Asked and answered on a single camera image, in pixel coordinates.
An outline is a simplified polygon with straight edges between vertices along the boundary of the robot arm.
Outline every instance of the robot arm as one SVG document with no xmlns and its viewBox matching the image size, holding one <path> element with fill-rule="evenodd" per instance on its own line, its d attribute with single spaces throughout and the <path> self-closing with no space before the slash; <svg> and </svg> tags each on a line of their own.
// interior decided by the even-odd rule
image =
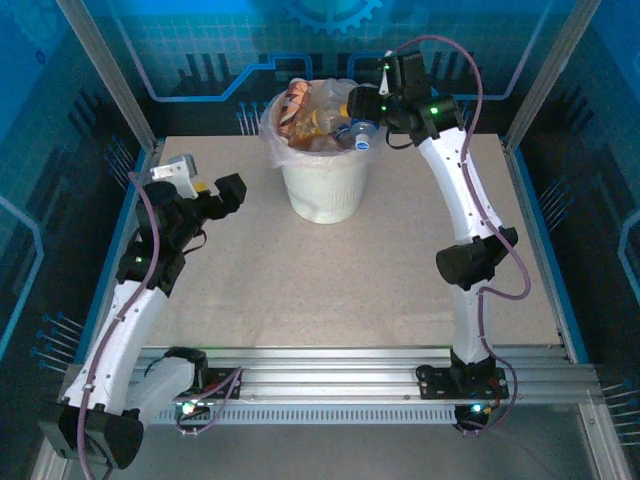
<svg viewBox="0 0 640 480">
<path fill-rule="evenodd" d="M 487 380 L 502 379 L 504 374 L 496 368 L 495 360 L 480 339 L 478 292 L 491 284 L 495 267 L 507 254 L 486 221 L 498 228 L 511 245 L 516 244 L 517 233 L 514 228 L 502 226 L 484 192 L 473 159 L 467 155 L 465 166 L 486 217 L 478 211 L 460 160 L 467 135 L 464 121 L 451 96 L 431 95 L 422 54 L 391 55 L 388 52 L 381 59 L 381 70 L 379 89 L 361 86 L 351 91 L 347 105 L 349 115 L 386 126 L 392 133 L 410 136 L 436 177 L 451 215 L 455 237 L 454 245 L 436 255 L 440 274 L 452 285 L 455 315 L 452 366 L 446 372 L 436 372 L 438 369 L 428 366 L 418 369 L 420 380 L 429 384 L 421 395 L 425 399 L 444 398 L 442 395 L 449 399 L 483 399 Z M 508 396 L 506 390 L 500 393 L 502 398 Z"/>
<path fill-rule="evenodd" d="M 145 192 L 151 201 L 160 235 L 159 258 L 147 288 L 113 331 L 100 357 L 95 380 L 88 385 L 87 372 L 100 340 L 122 304 L 131 298 L 147 274 L 153 252 L 148 213 L 136 206 L 139 229 L 120 259 L 113 301 L 100 334 L 80 374 L 61 401 L 47 405 L 40 426 L 58 455 L 77 458 L 75 430 L 82 397 L 91 388 L 85 433 L 87 457 L 92 463 L 126 468 L 135 458 L 144 429 L 155 415 L 178 396 L 202 393 L 211 384 L 204 352 L 173 347 L 139 384 L 128 392 L 129 382 L 151 325 L 164 308 L 185 266 L 183 250 L 202 232 L 206 220 L 224 218 L 244 202 L 246 187 L 239 175 L 215 182 L 218 195 L 196 191 L 196 174 L 190 155 L 152 169 L 152 183 Z"/>
</svg>

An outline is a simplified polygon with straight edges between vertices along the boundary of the blue wall panel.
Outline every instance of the blue wall panel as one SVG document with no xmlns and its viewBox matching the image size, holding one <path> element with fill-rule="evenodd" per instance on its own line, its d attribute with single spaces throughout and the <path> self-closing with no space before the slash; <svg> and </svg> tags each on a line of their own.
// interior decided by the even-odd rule
<svg viewBox="0 0 640 480">
<path fill-rule="evenodd" d="M 0 64 L 0 196 L 44 248 L 30 282 L 32 234 L 0 206 L 0 478 L 13 480 L 28 477 L 37 406 L 75 350 L 44 320 L 84 322 L 124 198 L 122 152 L 139 146 L 53 0 L 0 1 Z M 36 409 L 16 415 L 25 400 Z"/>
<path fill-rule="evenodd" d="M 574 2 L 184 3 L 90 4 L 159 136 L 252 132 L 236 117 L 243 114 L 242 103 L 255 102 L 261 110 L 294 76 L 377 82 L 375 58 L 362 54 L 384 52 L 423 33 L 450 36 L 473 53 L 487 100 L 500 103 L 488 109 L 482 128 L 504 131 Z M 421 49 L 437 91 L 474 100 L 475 82 L 461 55 L 434 42 Z"/>
<path fill-rule="evenodd" d="M 603 1 L 522 152 L 592 362 L 603 381 L 640 367 L 640 4 Z M 629 451 L 636 471 L 637 451 Z"/>
</svg>

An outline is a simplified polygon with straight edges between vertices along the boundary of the bottle cap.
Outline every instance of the bottle cap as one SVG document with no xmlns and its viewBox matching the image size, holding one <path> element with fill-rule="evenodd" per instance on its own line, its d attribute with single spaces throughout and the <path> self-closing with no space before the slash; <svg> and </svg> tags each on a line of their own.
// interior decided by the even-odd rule
<svg viewBox="0 0 640 480">
<path fill-rule="evenodd" d="M 369 150 L 369 135 L 366 133 L 356 135 L 356 148 L 358 150 Z"/>
<path fill-rule="evenodd" d="M 336 140 L 338 140 L 340 137 L 342 137 L 344 134 L 349 133 L 351 129 L 349 128 L 349 125 L 340 125 L 338 128 L 336 128 L 333 131 L 333 136 L 335 137 Z"/>
</svg>

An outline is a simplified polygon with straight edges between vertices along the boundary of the beige table surface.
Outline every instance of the beige table surface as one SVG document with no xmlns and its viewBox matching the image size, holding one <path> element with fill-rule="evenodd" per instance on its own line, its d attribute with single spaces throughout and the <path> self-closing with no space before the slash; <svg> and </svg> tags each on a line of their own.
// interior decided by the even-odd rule
<svg viewBox="0 0 640 480">
<path fill-rule="evenodd" d="M 477 135 L 471 151 L 494 208 L 505 225 L 518 230 L 518 250 L 533 279 L 524 301 L 491 299 L 491 339 L 557 344 L 551 305 L 497 136 Z M 210 186 L 240 172 L 247 199 L 237 213 L 205 224 L 209 241 L 187 256 L 148 346 L 452 343 L 450 287 L 435 255 L 453 243 L 453 228 L 417 149 L 385 147 L 370 167 L 360 208 L 335 225 L 316 225 L 293 211 L 282 174 L 269 167 L 257 137 L 167 138 L 163 160 L 182 153 L 194 155 L 197 180 Z M 495 285 L 511 292 L 522 288 L 511 258 L 499 266 Z"/>
</svg>

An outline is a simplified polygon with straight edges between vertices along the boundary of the enclosure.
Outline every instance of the enclosure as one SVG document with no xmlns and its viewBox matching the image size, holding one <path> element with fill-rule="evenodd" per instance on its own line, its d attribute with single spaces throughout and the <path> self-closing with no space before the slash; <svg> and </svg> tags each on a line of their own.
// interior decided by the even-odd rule
<svg viewBox="0 0 640 480">
<path fill-rule="evenodd" d="M 240 172 L 247 200 L 206 225 L 132 385 L 185 345 L 242 366 L 241 398 L 197 439 L 179 438 L 168 406 L 112 478 L 547 478 L 540 461 L 563 478 L 637 477 L 640 4 L 0 0 L 0 25 L 0 478 L 84 478 L 38 412 L 110 308 L 136 228 L 127 174 L 185 153 L 196 181 Z M 454 318 L 435 265 L 451 219 L 420 152 L 385 146 L 357 212 L 325 226 L 291 209 L 257 136 L 291 78 L 379 85 L 378 59 L 425 33 L 481 70 L 471 153 L 533 279 L 526 300 L 492 300 L 491 341 L 521 395 L 478 439 L 414 378 L 448 364 Z M 419 49 L 468 126 L 469 62 Z M 506 260 L 496 285 L 520 282 Z"/>
</svg>

